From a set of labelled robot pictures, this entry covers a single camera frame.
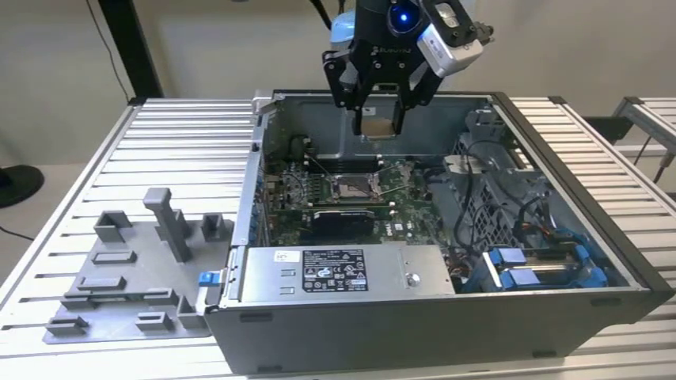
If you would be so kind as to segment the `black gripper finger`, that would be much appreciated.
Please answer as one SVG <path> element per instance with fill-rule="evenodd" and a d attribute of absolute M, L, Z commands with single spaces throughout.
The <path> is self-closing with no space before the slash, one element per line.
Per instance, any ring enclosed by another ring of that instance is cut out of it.
<path fill-rule="evenodd" d="M 402 134 L 404 117 L 408 110 L 418 105 L 427 105 L 435 96 L 443 78 L 432 71 L 428 65 L 414 88 L 410 86 L 410 79 L 404 78 L 398 83 L 398 100 L 394 106 L 392 127 L 396 135 Z"/>
<path fill-rule="evenodd" d="M 326 51 L 323 53 L 323 70 L 328 81 L 334 103 L 339 108 L 354 111 L 352 132 L 363 134 L 364 103 L 374 88 L 371 68 L 359 69 L 358 63 L 352 62 L 351 51 Z"/>

